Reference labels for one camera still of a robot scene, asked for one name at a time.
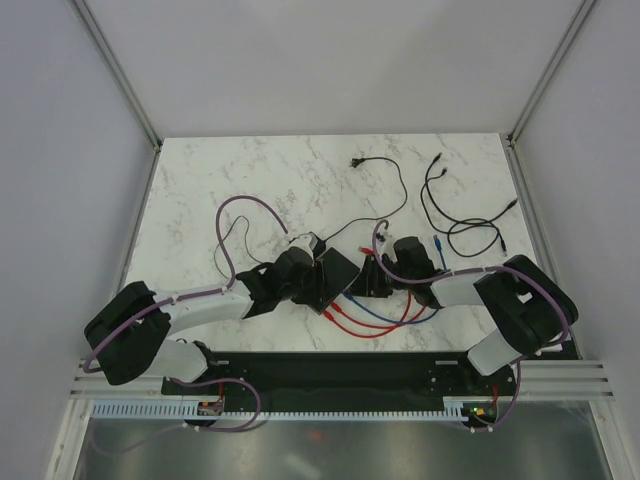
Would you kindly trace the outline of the black network switch box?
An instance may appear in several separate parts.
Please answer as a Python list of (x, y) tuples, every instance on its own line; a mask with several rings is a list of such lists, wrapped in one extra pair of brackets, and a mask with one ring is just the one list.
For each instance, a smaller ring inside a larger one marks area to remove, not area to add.
[(360, 268), (335, 248), (315, 262), (304, 292), (303, 304), (320, 314), (358, 277)]

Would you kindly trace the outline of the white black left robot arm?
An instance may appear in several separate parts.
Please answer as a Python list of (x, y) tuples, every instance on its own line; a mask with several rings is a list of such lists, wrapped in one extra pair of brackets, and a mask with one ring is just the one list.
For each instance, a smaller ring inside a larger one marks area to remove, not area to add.
[(219, 371), (201, 341), (170, 337), (217, 321), (272, 312), (294, 297), (316, 265), (309, 235), (292, 242), (275, 262), (232, 278), (226, 285), (156, 292), (145, 282), (127, 285), (85, 327), (91, 347), (82, 369), (123, 385), (144, 373), (185, 382), (197, 394), (213, 391)]

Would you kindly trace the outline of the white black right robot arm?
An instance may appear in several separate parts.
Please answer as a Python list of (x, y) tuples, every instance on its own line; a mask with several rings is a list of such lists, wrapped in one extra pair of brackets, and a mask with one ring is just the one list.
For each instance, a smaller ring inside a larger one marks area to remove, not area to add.
[(494, 373), (540, 350), (562, 343), (579, 318), (573, 300), (529, 257), (466, 273), (437, 268), (416, 237), (396, 240), (366, 256), (348, 288), (352, 297), (387, 298), (406, 290), (431, 310), (482, 306), (496, 329), (466, 352), (458, 385), (469, 394), (491, 386)]

